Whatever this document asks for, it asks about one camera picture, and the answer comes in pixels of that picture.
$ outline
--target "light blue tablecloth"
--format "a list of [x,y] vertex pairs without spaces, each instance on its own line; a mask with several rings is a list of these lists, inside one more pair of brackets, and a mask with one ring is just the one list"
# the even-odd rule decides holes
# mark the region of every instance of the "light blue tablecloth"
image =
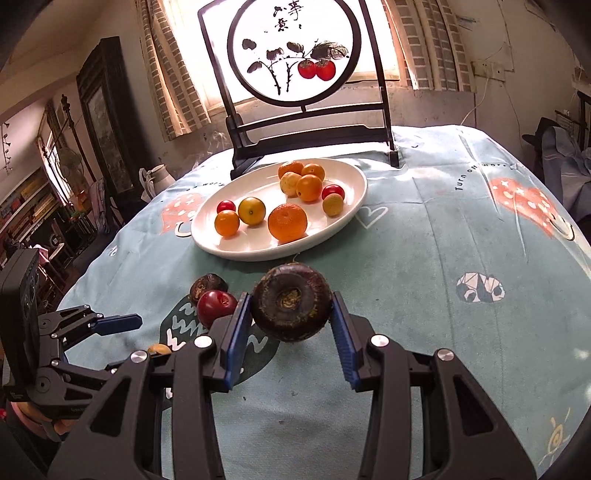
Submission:
[[[297,260],[318,269],[351,312],[405,348],[452,348],[541,474],[591,403],[591,248],[550,192],[484,133],[393,130],[399,170],[379,144],[290,152],[261,163],[338,156],[368,178],[356,218]],[[204,331],[186,299],[197,277],[217,273],[239,294],[291,260],[222,260],[183,236],[198,205],[230,181],[231,155],[215,155],[156,197],[68,292],[61,307],[88,303],[107,315],[144,318],[138,331],[84,341],[69,352],[72,363],[104,368],[159,340],[179,348]],[[294,345],[256,326],[251,334],[242,383],[213,400],[227,477],[356,478],[371,396],[344,381],[330,329]],[[163,458],[172,477],[170,411]],[[415,416],[415,476],[420,442]]]

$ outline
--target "orange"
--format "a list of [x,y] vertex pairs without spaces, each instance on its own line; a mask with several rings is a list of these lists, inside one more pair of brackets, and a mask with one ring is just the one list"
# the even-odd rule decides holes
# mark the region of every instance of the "orange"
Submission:
[[302,168],[300,175],[316,175],[320,180],[324,180],[326,173],[324,173],[324,169],[317,163],[308,163]]
[[232,236],[240,228],[240,217],[232,210],[222,210],[217,214],[214,226],[221,236]]
[[304,202],[313,202],[322,193],[322,180],[316,175],[304,175],[298,180],[295,192]]
[[279,170],[277,170],[277,176],[281,178],[289,171],[297,173],[298,175],[302,175],[301,171],[303,168],[304,164],[301,161],[292,160],[285,162],[281,167],[279,167]]
[[267,225],[271,235],[280,242],[293,242],[306,233],[308,217],[299,205],[284,203],[269,214]]

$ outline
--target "electrical outlet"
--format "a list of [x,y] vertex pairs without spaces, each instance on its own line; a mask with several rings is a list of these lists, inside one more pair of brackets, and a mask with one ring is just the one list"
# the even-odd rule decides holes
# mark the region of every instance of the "electrical outlet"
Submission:
[[474,70],[474,75],[477,77],[498,80],[499,82],[506,81],[505,66],[502,63],[494,61],[473,61],[472,69]]

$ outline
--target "framed picture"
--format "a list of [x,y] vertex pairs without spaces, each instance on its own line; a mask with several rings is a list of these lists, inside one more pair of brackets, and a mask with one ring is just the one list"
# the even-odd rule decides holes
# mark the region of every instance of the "framed picture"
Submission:
[[139,170],[154,166],[144,141],[119,37],[101,39],[76,77],[82,113],[105,184],[127,222],[145,206]]

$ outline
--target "curtain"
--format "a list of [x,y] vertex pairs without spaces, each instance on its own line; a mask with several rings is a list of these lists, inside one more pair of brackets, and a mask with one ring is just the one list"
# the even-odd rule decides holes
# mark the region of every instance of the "curtain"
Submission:
[[210,123],[164,13],[162,0],[135,0],[152,99],[165,141]]
[[402,81],[415,89],[473,92],[474,77],[447,0],[383,0],[404,52]]

